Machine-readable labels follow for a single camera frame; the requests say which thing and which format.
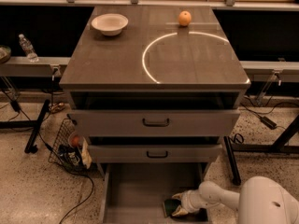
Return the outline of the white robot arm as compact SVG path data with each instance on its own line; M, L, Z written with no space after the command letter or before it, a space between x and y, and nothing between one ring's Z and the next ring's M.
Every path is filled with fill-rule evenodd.
M247 180L239 193L204 181L198 189L177 193L170 201L179 201L170 213L172 217L222 204L238 213L237 224L299 224L299 202L280 184L263 176Z

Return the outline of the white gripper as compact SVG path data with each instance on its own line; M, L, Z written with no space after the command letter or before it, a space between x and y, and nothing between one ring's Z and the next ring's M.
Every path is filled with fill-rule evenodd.
M195 213L206 206L206 201L202 198L199 190L176 193L172 196L172 199L181 201L181 205L171 214L172 217L187 216L188 213Z

